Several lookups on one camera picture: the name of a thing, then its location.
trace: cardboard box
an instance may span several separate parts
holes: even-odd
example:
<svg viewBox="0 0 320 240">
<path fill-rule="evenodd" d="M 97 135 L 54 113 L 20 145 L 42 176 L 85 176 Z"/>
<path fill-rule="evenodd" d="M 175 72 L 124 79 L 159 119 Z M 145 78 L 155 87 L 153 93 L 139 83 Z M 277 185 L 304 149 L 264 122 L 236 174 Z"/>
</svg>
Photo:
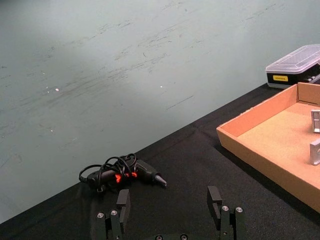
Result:
<svg viewBox="0 0 320 240">
<path fill-rule="evenodd" d="M 320 85 L 298 83 L 216 130 L 221 145 L 320 213 L 320 165 L 310 163 Z"/>
</svg>

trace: screw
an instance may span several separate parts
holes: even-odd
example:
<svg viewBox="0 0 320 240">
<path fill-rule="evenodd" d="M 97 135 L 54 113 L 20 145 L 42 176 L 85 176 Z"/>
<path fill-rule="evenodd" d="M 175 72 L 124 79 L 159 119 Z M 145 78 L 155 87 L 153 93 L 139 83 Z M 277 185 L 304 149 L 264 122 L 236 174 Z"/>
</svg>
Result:
<svg viewBox="0 0 320 240">
<path fill-rule="evenodd" d="M 241 208 L 241 207 L 236 207 L 235 210 L 238 212 L 238 213 L 242 213 L 244 210 Z"/>
<path fill-rule="evenodd" d="M 180 236 L 180 239 L 181 239 L 181 240 L 188 240 L 188 236 L 187 236 L 186 234 L 182 234 L 182 235 Z"/>
<path fill-rule="evenodd" d="M 96 216 L 98 219 L 102 219 L 104 217 L 103 212 L 99 212 L 98 215 Z"/>
<path fill-rule="evenodd" d="M 229 211 L 229 208 L 227 206 L 222 206 L 223 211 Z"/>
</svg>

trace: plastic storage box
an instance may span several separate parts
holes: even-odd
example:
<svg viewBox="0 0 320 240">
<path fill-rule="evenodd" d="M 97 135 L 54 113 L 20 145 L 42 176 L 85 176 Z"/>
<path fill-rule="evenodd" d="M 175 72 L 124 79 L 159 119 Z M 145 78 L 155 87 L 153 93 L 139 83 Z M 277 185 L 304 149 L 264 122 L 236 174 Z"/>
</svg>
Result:
<svg viewBox="0 0 320 240">
<path fill-rule="evenodd" d="M 267 66 L 265 71 L 268 85 L 273 88 L 285 89 L 298 82 L 315 83 L 320 80 L 320 44 L 302 46 Z"/>
</svg>

